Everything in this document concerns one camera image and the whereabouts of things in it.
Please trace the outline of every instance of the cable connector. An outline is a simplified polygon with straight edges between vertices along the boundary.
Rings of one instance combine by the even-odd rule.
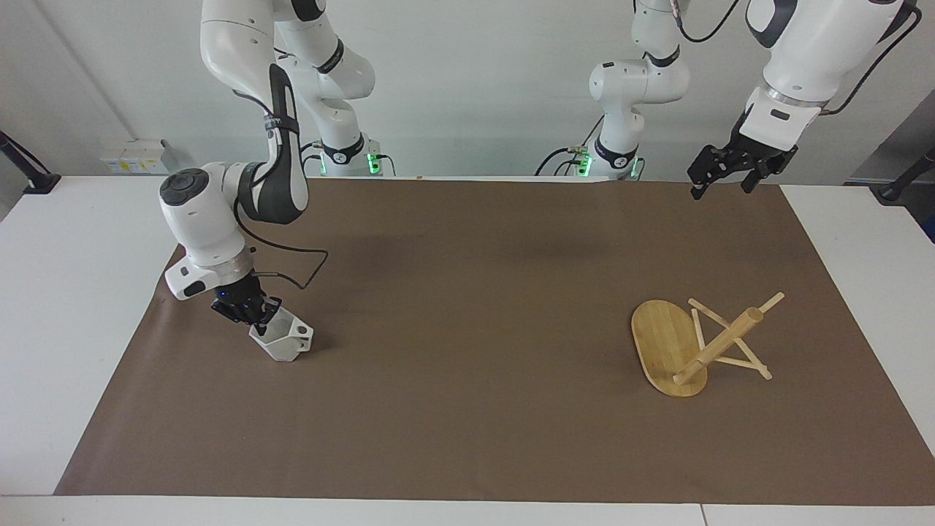
[[[672,6],[672,17],[675,18],[675,23],[680,28],[682,27],[682,9],[679,7],[679,0],[669,0],[669,5]]]
[[[386,153],[380,153],[376,155],[378,159],[388,159],[390,161],[390,166],[393,167],[393,177],[396,176],[396,161],[393,160],[393,157],[387,155]]]

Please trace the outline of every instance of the green indicator light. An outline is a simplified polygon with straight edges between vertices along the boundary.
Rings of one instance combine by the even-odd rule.
[[[591,165],[594,164],[594,159],[591,158],[591,155],[585,153],[584,160],[581,162],[581,165],[578,167],[578,175],[581,177],[587,177],[591,173]]]
[[[633,181],[639,181],[644,168],[646,168],[646,159],[643,159],[642,157],[637,157],[634,159],[633,168],[630,169],[630,179]]]
[[[377,156],[373,153],[368,153],[367,160],[370,161],[370,173],[373,175],[380,173],[380,162],[377,160]]]

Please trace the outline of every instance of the wooden rod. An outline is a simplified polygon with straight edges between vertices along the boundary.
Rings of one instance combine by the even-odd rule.
[[[698,338],[698,350],[704,348],[704,332],[701,331],[701,319],[698,317],[698,309],[692,309],[692,321],[695,322],[695,337]]]
[[[746,356],[747,359],[749,359],[750,362],[755,365],[755,368],[760,371],[760,374],[765,380],[772,380],[772,373],[770,373],[770,370],[767,369],[766,365],[759,360],[756,354],[754,354],[754,350],[751,349],[749,345],[747,345],[747,342],[738,338],[737,340],[734,340],[734,343],[736,343],[737,346],[741,349],[743,355]]]
[[[763,313],[768,312],[771,308],[776,306],[776,303],[779,303],[780,301],[782,301],[783,298],[785,298],[785,294],[783,294],[782,292],[777,292],[776,295],[770,298],[769,301],[767,301],[766,303],[763,303],[763,306],[760,307],[760,311],[762,311]]]
[[[763,321],[763,312],[756,307],[750,307],[743,311],[743,314],[737,316],[737,319],[727,329],[722,330],[716,338],[705,345],[695,359],[688,362],[688,365],[676,373],[672,380],[677,386],[685,385],[691,380],[692,376],[708,367],[715,358],[724,354],[734,344],[735,339],[742,338],[744,334],[750,332],[761,321]]]
[[[744,369],[753,369],[754,371],[759,371],[759,368],[756,367],[752,362],[743,361],[742,359],[717,357],[714,359],[714,361],[718,363],[725,363],[727,365],[736,365],[737,367],[742,367]]]
[[[694,298],[691,298],[691,299],[688,300],[688,304],[691,305],[692,307],[695,307],[696,309],[698,309],[699,311],[701,311],[702,314],[708,316],[710,319],[712,319],[712,320],[714,320],[715,322],[717,322],[718,325],[720,325],[721,327],[723,327],[723,328],[725,328],[725,329],[728,328],[728,327],[730,327],[730,322],[728,322],[728,321],[725,320],[723,317],[721,317],[720,314],[718,314],[718,313],[716,313],[715,311],[712,311],[711,309],[709,309],[708,307],[705,307],[704,305],[702,305],[700,301],[698,301],[698,300],[696,300],[696,299],[694,299]]]

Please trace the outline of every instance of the black clamp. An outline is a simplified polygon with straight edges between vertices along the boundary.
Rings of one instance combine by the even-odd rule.
[[[741,127],[749,113],[741,115],[730,134],[730,142],[724,148],[705,146],[692,165],[688,167],[688,177],[695,185],[692,197],[700,200],[708,188],[732,173],[750,170],[741,183],[747,194],[753,193],[760,181],[770,175],[783,173],[792,158],[798,152],[798,146],[784,152],[767,146],[758,140],[741,135]]]
[[[260,336],[266,334],[268,324],[282,306],[279,298],[267,297],[260,288],[260,278],[252,273],[230,285],[214,289],[211,308],[233,321],[256,327]]]
[[[289,115],[267,114],[263,117],[263,127],[267,132],[271,132],[275,128],[280,128],[298,134],[298,121]]]

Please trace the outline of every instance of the white table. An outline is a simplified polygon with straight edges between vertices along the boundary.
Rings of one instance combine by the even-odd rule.
[[[65,178],[0,222],[0,524],[935,524],[935,506],[48,496],[175,248],[157,205],[161,180]],[[935,451],[935,246],[864,188],[784,192]]]

